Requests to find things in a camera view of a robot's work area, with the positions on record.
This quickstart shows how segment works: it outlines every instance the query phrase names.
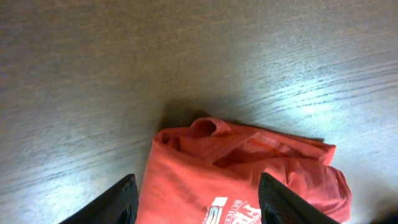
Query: printed logo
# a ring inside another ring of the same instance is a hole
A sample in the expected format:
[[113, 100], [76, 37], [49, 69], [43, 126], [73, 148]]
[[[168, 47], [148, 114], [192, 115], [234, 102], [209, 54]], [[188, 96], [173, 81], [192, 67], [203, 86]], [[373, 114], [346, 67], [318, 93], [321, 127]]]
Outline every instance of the printed logo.
[[204, 224], [219, 224], [228, 197], [216, 197], [208, 209]]
[[[208, 208], [203, 224], [219, 224], [228, 197], [216, 197]], [[247, 201], [235, 200], [225, 215], [224, 224], [260, 224], [261, 209], [252, 207]]]
[[225, 216], [224, 224], [260, 224], [261, 209], [253, 208], [245, 201], [235, 200], [228, 214]]

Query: table surface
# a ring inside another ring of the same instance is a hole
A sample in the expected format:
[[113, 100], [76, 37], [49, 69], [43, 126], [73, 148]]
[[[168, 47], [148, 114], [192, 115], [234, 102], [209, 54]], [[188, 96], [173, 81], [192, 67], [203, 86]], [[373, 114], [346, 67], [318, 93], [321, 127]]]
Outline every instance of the table surface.
[[208, 113], [336, 144], [350, 223], [398, 206], [398, 1], [5, 0], [0, 222], [57, 223]]

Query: red fabric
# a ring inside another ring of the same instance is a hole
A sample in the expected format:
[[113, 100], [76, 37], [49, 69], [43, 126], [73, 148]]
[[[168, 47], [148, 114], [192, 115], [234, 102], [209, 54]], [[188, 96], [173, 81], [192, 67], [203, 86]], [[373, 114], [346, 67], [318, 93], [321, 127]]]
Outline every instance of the red fabric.
[[336, 146], [200, 118], [153, 139], [137, 223], [261, 223], [259, 179], [268, 172], [338, 222], [352, 194], [330, 167]]

